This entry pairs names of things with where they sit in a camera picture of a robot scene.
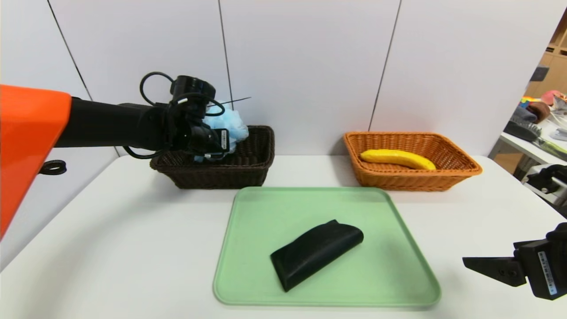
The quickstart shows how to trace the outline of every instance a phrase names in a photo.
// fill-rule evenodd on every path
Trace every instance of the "barcode label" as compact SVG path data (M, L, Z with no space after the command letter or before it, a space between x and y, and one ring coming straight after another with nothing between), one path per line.
M545 280L547 281L547 289L549 289L550 295L555 295L557 293L557 288L555 287L555 281L551 275L551 268L549 262L547 261L547 255L544 251L538 252L539 262L541 263L541 269L543 269L543 274Z
M222 130L221 132L221 146L222 149L226 149L226 130Z

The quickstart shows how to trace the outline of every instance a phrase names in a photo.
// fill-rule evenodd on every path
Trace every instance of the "black ring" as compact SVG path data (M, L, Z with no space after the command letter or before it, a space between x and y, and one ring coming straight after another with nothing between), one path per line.
M67 163L60 159L47 161L43 163L38 174L43 175L61 175L67 171Z

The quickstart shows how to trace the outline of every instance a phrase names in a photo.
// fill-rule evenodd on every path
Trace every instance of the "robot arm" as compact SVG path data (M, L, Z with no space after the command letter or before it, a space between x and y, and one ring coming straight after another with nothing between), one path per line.
M153 103L143 93L144 81L152 75L172 82L168 103ZM203 123L205 116L225 110L214 100L211 84L152 72L142 79L140 91L151 105L112 105L62 92L0 85L0 240L53 147L123 146L142 159L170 150L208 157L228 152L228 130ZM209 103L221 112L206 113ZM156 152L140 156L130 146Z

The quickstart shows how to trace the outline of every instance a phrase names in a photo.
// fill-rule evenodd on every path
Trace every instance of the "plastic tray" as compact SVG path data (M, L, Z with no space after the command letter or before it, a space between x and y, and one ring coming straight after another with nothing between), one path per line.
M284 292L270 254L333 219L360 228L364 241ZM441 297L390 197L360 187L240 190L213 286L230 305L423 307Z

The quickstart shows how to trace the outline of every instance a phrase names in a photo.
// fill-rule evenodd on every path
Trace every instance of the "yellow banana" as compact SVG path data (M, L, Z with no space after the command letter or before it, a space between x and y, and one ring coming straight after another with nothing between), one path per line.
M435 170L435 164L427 158L403 150L369 149L360 158L370 163L387 163L408 166L416 170Z

